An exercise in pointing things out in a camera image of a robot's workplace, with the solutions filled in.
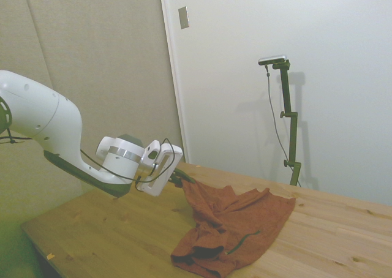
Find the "wood grain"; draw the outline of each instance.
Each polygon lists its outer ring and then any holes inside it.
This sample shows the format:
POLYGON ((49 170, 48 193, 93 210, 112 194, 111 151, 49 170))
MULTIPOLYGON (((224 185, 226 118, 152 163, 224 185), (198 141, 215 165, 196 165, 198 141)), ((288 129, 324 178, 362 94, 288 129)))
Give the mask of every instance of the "wood grain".
MULTIPOLYGON (((392 277, 392 207, 181 163, 213 187, 237 194, 269 187, 296 197, 274 244, 234 277, 392 277)), ((135 189, 122 198, 93 190, 22 225, 63 277, 199 277, 172 266, 170 254, 195 225, 181 189, 159 197, 135 189)))

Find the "silver ring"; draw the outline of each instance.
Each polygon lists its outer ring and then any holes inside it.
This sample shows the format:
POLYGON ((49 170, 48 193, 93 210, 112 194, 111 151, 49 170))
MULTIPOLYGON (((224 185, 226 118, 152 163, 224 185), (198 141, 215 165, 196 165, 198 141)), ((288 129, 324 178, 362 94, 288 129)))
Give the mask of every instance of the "silver ring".
POLYGON ((141 160, 141 157, 138 156, 137 154, 134 154, 133 152, 127 151, 126 149, 117 148, 115 146, 111 146, 109 148, 109 152, 111 154, 116 154, 117 156, 125 157, 126 159, 129 159, 129 160, 133 160, 136 163, 139 163, 141 160))

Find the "wooden tabletop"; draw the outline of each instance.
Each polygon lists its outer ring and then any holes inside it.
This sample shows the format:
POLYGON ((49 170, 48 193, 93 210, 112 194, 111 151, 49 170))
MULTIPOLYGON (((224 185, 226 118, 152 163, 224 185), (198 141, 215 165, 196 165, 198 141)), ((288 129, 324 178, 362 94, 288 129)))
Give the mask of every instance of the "wooden tabletop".
MULTIPOLYGON (((392 207, 181 163, 196 180, 231 185, 237 194, 269 187, 297 198, 280 235, 255 263, 234 277, 392 277, 392 207)), ((63 277, 200 277, 176 268, 170 254, 194 228, 181 189, 159 197, 121 198, 93 190, 22 225, 63 277)))

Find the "white wall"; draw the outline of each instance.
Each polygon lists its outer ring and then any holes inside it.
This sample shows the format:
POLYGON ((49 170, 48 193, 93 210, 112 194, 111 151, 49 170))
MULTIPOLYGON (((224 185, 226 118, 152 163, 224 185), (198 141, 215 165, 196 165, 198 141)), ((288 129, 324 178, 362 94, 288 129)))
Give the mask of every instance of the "white wall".
MULTIPOLYGON (((257 64, 286 54, 302 185, 392 205, 392 0, 164 0, 164 10, 189 162, 289 183, 257 64)), ((287 149, 289 122, 277 118, 287 149)))

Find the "cloth fold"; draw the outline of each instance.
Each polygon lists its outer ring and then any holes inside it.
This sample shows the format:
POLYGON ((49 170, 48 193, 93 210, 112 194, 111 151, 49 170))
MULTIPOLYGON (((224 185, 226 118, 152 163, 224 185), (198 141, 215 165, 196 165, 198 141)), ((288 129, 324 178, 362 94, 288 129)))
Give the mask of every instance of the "cloth fold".
POLYGON ((295 206, 295 198, 278 197, 269 188, 236 195, 231 186, 182 182, 196 227, 180 240, 171 262, 205 278, 224 278, 260 258, 295 206))

